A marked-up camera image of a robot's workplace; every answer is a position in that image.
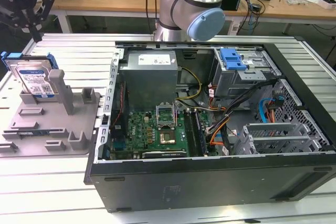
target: yellow cable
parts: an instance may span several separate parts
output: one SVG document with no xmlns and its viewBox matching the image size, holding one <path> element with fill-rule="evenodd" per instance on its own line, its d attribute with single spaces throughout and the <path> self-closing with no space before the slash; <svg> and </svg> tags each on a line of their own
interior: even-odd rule
<svg viewBox="0 0 336 224">
<path fill-rule="evenodd" d="M 188 100 L 188 99 L 193 99 L 194 97 L 198 96 L 198 95 L 200 94 L 200 92 L 201 92 L 201 89 L 202 89 L 201 81 L 199 80 L 199 78 L 198 78 L 194 73 L 192 73 L 192 72 L 190 71 L 190 69 L 188 69 L 188 68 L 182 68 L 182 69 L 184 69 L 184 70 L 186 70 L 187 72 L 189 72 L 189 73 L 190 73 L 190 74 L 197 80 L 197 82 L 198 82 L 198 91 L 197 91 L 197 93 L 194 94 L 194 95 L 191 95 L 191 96 L 189 96 L 189 97 L 179 97 L 179 98 L 177 98 L 177 100 Z"/>
</svg>

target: wooden desk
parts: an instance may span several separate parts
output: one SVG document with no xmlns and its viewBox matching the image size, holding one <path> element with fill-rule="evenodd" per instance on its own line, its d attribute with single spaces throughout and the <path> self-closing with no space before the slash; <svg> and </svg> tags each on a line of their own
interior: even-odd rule
<svg viewBox="0 0 336 224">
<path fill-rule="evenodd" d="M 154 3 L 154 0 L 149 0 L 150 17 L 155 17 Z M 336 10 L 326 10 L 314 3 L 288 5 L 285 0 L 263 1 L 263 3 L 266 10 L 259 18 L 260 22 L 336 25 Z M 158 11 L 159 6 L 160 0 L 157 0 Z M 232 21 L 230 35 L 236 34 L 247 10 L 246 2 L 241 1 L 238 11 L 225 11 L 226 20 Z M 58 16 L 64 33 L 71 33 L 69 15 L 146 17 L 145 0 L 55 0 L 51 14 Z"/>
</svg>

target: floor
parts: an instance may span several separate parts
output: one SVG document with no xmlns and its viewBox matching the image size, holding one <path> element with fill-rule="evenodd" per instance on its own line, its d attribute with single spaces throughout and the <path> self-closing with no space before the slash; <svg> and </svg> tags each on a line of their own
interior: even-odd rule
<svg viewBox="0 0 336 224">
<path fill-rule="evenodd" d="M 42 32 L 60 33 L 55 16 L 49 16 L 48 20 L 43 24 Z M 117 33 L 117 34 L 147 34 L 149 33 L 148 24 L 145 18 L 123 18 L 108 17 L 107 28 L 104 28 L 104 22 L 101 17 L 71 16 L 71 26 L 74 33 Z M 259 36 L 284 36 L 282 30 L 284 24 L 280 23 L 260 23 L 253 35 Z M 154 30 L 154 20 L 151 20 L 151 29 Z M 226 22 L 221 35 L 227 34 L 229 22 Z M 289 30 L 290 36 L 301 36 L 308 44 L 322 57 L 326 58 L 331 48 L 335 45 L 336 40 L 331 40 L 331 36 L 336 36 L 336 29 L 323 30 L 322 33 L 316 31 L 312 25 L 293 24 Z M 249 31 L 241 30 L 240 35 L 249 35 Z M 20 52 L 30 40 L 30 35 L 23 33 L 21 30 L 8 28 L 4 24 L 0 24 L 0 51 Z M 336 64 L 336 49 L 332 52 L 328 59 L 331 66 Z M 6 68 L 0 62 L 0 79 L 6 73 Z"/>
</svg>

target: metal table leg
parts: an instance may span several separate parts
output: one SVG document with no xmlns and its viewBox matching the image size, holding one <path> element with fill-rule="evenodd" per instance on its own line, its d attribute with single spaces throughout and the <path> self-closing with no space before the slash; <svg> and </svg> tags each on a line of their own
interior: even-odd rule
<svg viewBox="0 0 336 224">
<path fill-rule="evenodd" d="M 284 27 L 284 29 L 282 30 L 282 33 L 285 34 L 285 35 L 287 35 L 291 26 L 292 26 L 291 23 L 287 23 L 287 24 L 285 24 L 285 27 Z"/>
<path fill-rule="evenodd" d="M 66 12 L 58 12 L 57 13 L 59 24 L 61 25 L 62 32 L 64 34 L 71 34 L 71 24 L 69 20 L 69 16 L 66 15 Z"/>
</svg>

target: ventilation grille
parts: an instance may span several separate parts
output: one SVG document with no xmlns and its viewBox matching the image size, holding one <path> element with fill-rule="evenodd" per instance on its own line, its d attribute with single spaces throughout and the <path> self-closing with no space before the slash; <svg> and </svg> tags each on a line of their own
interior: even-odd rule
<svg viewBox="0 0 336 224">
<path fill-rule="evenodd" d="M 295 109 L 296 103 L 287 89 L 283 88 L 283 90 L 285 91 L 285 102 L 282 108 L 278 108 L 275 111 L 276 122 L 305 124 L 310 129 L 309 136 L 316 136 L 321 145 L 329 145 L 328 141 L 322 138 L 310 119 L 302 111 Z"/>
</svg>

